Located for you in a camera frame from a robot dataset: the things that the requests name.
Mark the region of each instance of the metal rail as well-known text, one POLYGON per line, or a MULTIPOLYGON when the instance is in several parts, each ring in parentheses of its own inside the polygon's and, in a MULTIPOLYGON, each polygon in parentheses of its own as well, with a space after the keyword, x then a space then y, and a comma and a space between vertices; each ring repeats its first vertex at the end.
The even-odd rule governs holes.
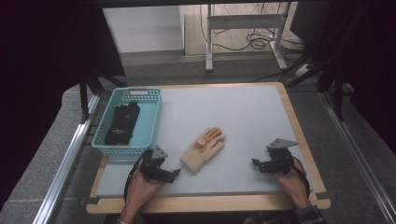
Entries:
POLYGON ((391 201, 388 194, 385 192, 382 184, 376 178, 375 174, 367 163, 367 160, 364 159, 361 150, 353 139, 345 123, 343 121, 340 121, 340 119, 335 115, 333 111, 332 101, 329 98, 329 95, 320 92, 319 96, 325 104, 327 112, 329 113, 333 123, 335 124, 335 127, 337 128, 338 132, 341 134, 344 142, 346 143, 347 149, 353 161, 356 163, 359 171, 361 172, 361 175, 363 176, 367 187, 372 192, 385 219, 388 223, 396 223, 396 210, 393 202, 391 201))
MULTIPOLYGON (((93 96, 89 103, 89 112, 92 114, 98 105, 100 100, 99 96, 93 96)), ((69 172, 74 164, 76 156, 81 148, 83 139, 85 137, 88 128, 90 127, 92 121, 92 116, 85 121, 83 124, 79 124, 75 135, 73 136, 72 141, 70 142, 69 148, 67 149, 64 159, 52 180, 52 183, 49 187, 46 197, 44 198, 43 203, 41 204, 40 209, 35 216, 34 224, 47 223, 50 219, 52 211, 55 207, 55 204, 58 202, 59 195, 64 187, 64 182, 66 181, 69 172)))

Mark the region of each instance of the work glove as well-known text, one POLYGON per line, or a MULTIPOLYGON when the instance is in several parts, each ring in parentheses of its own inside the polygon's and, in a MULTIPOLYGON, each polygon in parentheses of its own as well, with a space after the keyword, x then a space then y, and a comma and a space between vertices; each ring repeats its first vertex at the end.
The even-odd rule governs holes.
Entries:
POLYGON ((193 173, 197 173, 207 161, 224 148, 224 138, 225 134, 222 133, 220 128, 207 129, 192 143, 180 160, 193 173))
POLYGON ((114 109, 113 120, 105 143, 107 145, 128 145, 133 135, 140 107, 136 102, 130 102, 128 106, 120 105, 114 109))

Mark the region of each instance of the wall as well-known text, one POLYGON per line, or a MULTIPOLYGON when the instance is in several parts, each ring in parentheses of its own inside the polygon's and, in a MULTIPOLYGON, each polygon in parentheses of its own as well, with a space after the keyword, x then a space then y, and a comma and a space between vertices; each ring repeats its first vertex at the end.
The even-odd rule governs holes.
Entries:
POLYGON ((183 49, 179 6, 104 8, 119 53, 183 49))

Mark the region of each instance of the wrist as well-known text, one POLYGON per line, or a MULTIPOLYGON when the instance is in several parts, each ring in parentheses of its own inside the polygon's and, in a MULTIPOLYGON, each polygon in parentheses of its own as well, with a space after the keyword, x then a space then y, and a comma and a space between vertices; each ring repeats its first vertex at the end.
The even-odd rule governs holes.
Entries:
POLYGON ((297 209, 303 209, 312 206, 312 203, 305 195, 294 195, 291 196, 294 205, 297 209))
POLYGON ((127 224, 133 224, 138 211, 139 211, 139 206, 136 206, 133 204, 125 204, 124 207, 122 208, 122 212, 120 215, 120 221, 127 223, 127 224))

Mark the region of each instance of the blue basket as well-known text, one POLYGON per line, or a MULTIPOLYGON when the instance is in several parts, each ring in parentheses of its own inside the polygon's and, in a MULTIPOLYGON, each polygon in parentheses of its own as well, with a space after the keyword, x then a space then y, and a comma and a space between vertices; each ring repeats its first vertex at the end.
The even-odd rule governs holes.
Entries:
POLYGON ((145 150, 155 147, 160 116, 163 107, 161 89, 156 88, 116 88, 110 97, 105 113, 99 123, 92 147, 105 154, 139 156, 145 150), (134 126, 133 137, 126 146, 109 146, 105 144, 106 135, 113 120, 116 106, 137 102, 139 116, 134 126))

